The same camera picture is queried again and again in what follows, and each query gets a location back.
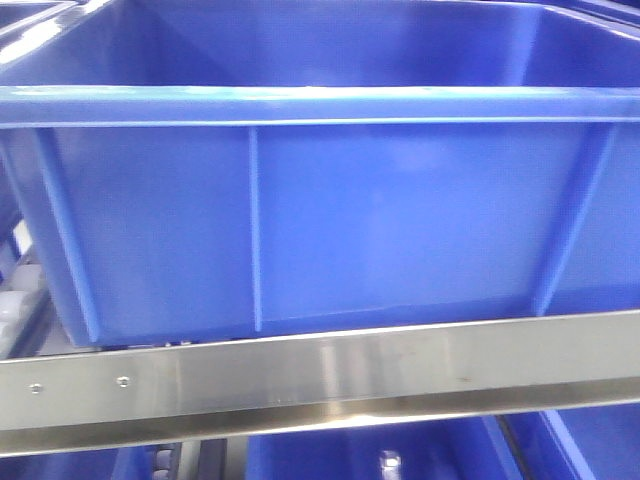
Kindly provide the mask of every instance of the storage rack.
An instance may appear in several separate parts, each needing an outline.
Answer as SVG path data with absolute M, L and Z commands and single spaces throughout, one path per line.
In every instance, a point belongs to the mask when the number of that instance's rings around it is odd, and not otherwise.
M 43 303 L 14 355 L 50 335 L 42 329 L 55 315 Z M 0 362 L 0 383 L 11 386 L 0 397 L 0 452 L 634 402 L 637 335 L 640 311 L 626 311 L 90 353 L 62 346 L 62 355 Z

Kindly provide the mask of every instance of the rivet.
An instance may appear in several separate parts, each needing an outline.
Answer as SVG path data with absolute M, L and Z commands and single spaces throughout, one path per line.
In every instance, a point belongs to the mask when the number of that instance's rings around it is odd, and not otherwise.
M 118 377 L 116 378 L 116 383 L 122 388 L 127 388 L 131 384 L 131 379 L 129 377 Z

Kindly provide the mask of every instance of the shelf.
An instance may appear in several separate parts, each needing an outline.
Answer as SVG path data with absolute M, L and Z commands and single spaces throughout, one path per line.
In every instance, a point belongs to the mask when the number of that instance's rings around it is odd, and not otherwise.
M 5 360 L 0 454 L 637 401 L 639 334 L 624 311 Z

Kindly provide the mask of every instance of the metal bar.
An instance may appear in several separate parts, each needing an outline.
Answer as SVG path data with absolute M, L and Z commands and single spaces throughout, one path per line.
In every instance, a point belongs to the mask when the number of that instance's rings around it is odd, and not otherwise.
M 625 311 L 7 360 L 0 453 L 638 401 L 639 335 Z

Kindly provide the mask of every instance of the blue plastic crate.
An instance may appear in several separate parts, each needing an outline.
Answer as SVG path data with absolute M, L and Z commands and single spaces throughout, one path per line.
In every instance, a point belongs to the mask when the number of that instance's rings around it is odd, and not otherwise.
M 640 405 L 511 415 L 508 422 L 536 479 L 640 479 Z
M 522 480 L 488 417 L 251 437 L 245 478 Z
M 36 33 L 0 49 L 0 136 L 78 344 L 640 305 L 633 27 L 92 0 Z
M 10 241 L 13 229 L 20 220 L 20 212 L 11 193 L 9 179 L 0 163 L 0 244 Z
M 3 480 L 150 480 L 145 447 L 0 459 Z

